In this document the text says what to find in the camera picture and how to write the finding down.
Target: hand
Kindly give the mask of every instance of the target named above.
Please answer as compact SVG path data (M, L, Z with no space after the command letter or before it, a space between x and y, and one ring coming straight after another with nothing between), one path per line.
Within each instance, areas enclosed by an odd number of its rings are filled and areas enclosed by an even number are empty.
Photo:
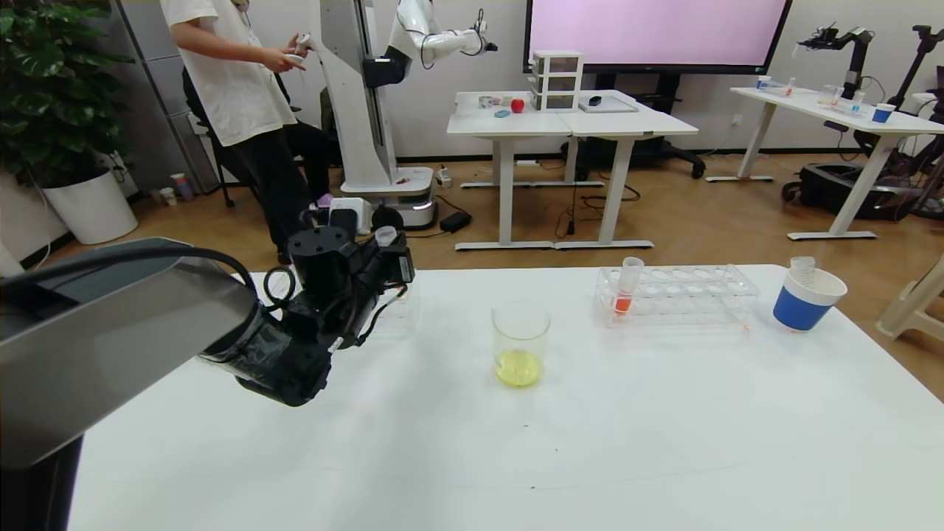
M259 62L276 74L288 72L293 68L307 70L305 65L288 57L280 48L260 48L260 53Z
M283 50L285 50L285 49L291 50L291 51L288 51L288 52L285 52L285 53L287 53L287 54L293 54L293 53L295 53L297 47L298 47L298 34L296 33L296 34L292 37L292 39L289 41L288 48L282 48L282 49L283 49ZM302 49L298 50L297 55L299 55L299 56L301 56L301 57L303 57L303 58L307 58L307 57L308 57L308 48L303 47Z

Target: power adapter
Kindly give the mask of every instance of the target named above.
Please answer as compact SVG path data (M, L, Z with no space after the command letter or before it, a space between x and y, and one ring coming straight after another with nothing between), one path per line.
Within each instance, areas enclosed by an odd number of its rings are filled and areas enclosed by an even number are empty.
M456 232L459 229L472 223L472 216L466 212L457 212L450 214L439 222L439 230L444 232Z

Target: black robot motor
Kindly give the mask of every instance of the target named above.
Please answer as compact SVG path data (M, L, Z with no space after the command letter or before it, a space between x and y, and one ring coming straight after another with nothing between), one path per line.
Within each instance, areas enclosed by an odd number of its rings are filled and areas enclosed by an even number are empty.
M328 384L335 351L370 335L386 308L374 312L379 297L392 288L403 295L415 269L406 235L392 226L362 243L341 227L314 227L292 236L288 250L301 290L282 301L281 320L257 304L240 329L201 356L226 366L243 387L298 406Z

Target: test tube rack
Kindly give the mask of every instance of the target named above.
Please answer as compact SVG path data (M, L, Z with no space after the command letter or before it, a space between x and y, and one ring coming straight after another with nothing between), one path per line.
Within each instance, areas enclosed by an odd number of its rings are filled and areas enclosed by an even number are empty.
M735 265L646 267L627 312L616 309L618 286L619 267L602 267L594 306L608 328L667 324L744 327L760 295Z

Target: large display screen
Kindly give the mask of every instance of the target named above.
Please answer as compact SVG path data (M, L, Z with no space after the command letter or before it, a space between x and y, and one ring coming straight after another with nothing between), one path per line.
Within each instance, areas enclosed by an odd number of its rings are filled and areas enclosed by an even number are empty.
M534 50L577 50L588 71L764 73L790 0L529 0Z

